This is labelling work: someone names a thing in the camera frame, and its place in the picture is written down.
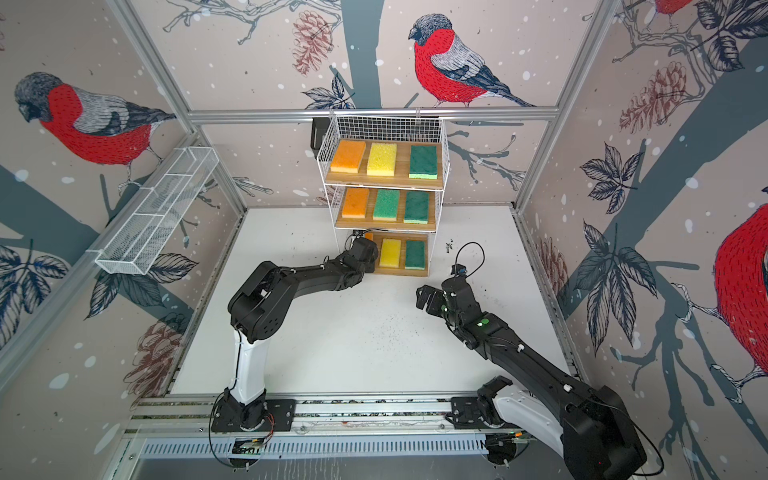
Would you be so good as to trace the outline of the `light green sponge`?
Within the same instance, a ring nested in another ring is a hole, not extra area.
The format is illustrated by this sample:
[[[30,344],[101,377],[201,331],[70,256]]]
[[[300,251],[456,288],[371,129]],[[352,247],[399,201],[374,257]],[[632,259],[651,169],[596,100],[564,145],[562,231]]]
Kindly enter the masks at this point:
[[[398,216],[400,191],[379,189],[373,212],[373,220],[377,222],[395,222]]]

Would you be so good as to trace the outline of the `dark green sponge carried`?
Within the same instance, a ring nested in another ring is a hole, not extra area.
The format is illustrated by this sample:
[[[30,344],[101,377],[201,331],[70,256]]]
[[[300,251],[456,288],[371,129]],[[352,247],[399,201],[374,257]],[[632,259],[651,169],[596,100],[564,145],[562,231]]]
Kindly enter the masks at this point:
[[[437,147],[413,145],[410,149],[409,178],[436,180],[438,178]]]

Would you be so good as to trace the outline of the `dark green sponge front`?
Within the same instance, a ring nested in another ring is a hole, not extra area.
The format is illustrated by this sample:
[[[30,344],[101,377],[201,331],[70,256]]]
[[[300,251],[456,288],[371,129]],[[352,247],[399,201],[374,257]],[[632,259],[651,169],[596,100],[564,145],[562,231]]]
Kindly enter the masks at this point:
[[[406,194],[403,222],[426,225],[429,222],[429,199],[427,191],[410,191]]]

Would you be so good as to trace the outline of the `yellow sponge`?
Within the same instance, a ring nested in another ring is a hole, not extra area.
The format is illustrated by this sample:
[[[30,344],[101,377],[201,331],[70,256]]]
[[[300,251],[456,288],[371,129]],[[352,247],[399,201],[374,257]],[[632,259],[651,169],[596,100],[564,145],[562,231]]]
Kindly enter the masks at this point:
[[[375,177],[394,177],[396,169],[397,145],[394,143],[371,144],[366,174]]]
[[[401,249],[402,241],[400,239],[385,238],[381,244],[379,266],[382,268],[398,269]]]

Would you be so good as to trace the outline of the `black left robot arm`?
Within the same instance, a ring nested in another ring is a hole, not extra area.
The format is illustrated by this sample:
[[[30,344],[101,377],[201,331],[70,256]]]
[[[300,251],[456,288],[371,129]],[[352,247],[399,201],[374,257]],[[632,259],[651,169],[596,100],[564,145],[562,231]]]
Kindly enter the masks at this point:
[[[282,326],[294,299],[343,291],[375,271],[376,244],[356,237],[333,259],[305,267],[278,266],[264,261],[230,299],[227,311],[237,345],[234,380],[223,401],[242,422],[260,422],[266,398],[265,367],[269,339]]]

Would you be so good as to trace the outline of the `dark green sponge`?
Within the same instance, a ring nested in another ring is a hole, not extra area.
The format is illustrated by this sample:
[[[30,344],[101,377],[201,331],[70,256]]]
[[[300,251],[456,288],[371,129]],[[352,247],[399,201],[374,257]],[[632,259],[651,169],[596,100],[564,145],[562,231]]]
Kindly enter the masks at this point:
[[[426,245],[423,240],[407,240],[405,253],[404,268],[406,270],[426,269]]]
[[[406,194],[403,222],[426,225],[429,222],[429,199],[427,191],[410,191]]]

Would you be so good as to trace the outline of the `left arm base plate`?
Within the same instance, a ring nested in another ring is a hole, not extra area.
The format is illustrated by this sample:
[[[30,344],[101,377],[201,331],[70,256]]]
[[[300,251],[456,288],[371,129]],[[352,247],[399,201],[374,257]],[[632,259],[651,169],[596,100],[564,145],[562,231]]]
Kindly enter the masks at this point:
[[[213,433],[269,433],[288,432],[296,411],[294,399],[267,399],[263,403],[260,419],[245,421],[232,402],[218,400],[212,414],[210,430]]]

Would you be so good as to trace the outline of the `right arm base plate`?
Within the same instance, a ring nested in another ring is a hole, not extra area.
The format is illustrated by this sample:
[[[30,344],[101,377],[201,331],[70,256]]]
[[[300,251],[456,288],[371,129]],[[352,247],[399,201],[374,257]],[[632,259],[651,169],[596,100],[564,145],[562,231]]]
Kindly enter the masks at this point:
[[[457,430],[522,430],[519,425],[503,420],[493,402],[485,397],[452,397],[444,418]]]

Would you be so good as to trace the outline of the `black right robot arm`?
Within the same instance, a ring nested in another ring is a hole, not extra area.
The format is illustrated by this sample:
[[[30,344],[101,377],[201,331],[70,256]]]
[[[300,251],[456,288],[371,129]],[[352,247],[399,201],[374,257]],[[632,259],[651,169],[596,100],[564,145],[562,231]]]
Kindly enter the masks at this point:
[[[629,479],[648,457],[621,397],[595,389],[530,347],[501,318],[485,312],[466,278],[423,285],[416,306],[442,318],[468,349],[506,375],[487,385],[484,420],[514,424],[549,446],[575,479]]]

